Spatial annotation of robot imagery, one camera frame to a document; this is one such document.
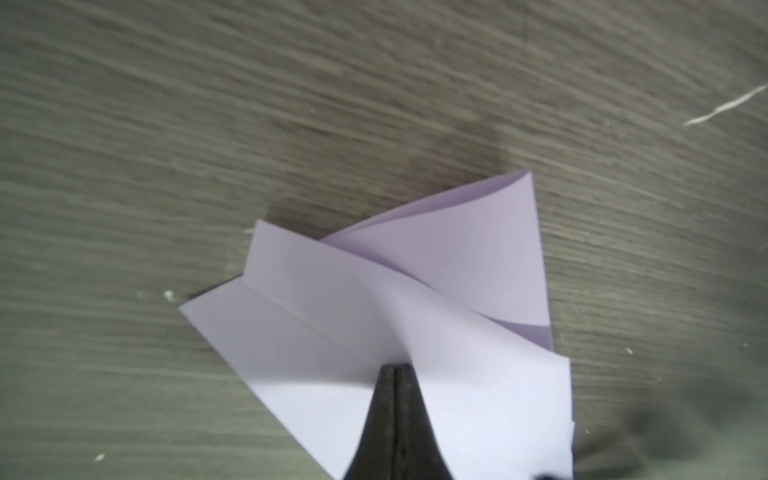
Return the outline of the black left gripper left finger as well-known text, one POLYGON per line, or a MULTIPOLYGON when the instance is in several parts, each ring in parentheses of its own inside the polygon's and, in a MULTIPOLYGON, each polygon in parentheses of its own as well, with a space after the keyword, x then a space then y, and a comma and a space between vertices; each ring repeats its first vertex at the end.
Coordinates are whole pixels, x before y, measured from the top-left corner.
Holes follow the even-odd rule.
POLYGON ((398 366, 385 365, 378 374, 357 451, 345 479, 396 477, 398 440, 398 366))

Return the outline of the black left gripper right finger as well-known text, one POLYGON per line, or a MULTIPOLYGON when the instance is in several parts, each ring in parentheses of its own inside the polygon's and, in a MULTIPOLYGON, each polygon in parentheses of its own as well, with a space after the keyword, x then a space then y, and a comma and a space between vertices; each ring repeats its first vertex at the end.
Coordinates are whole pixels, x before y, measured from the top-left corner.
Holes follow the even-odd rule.
POLYGON ((395 478, 451 479, 437 445, 416 372, 395 369, 395 478))

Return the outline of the lilac square paper sheet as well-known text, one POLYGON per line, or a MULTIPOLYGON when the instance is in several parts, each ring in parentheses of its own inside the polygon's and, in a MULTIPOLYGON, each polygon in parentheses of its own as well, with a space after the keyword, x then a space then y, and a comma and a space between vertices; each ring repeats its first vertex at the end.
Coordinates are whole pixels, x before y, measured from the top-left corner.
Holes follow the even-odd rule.
POLYGON ((445 191, 314 240, 256 224, 242 275, 182 314, 332 478, 381 367, 411 365, 456 479, 573 475, 532 175, 445 191))

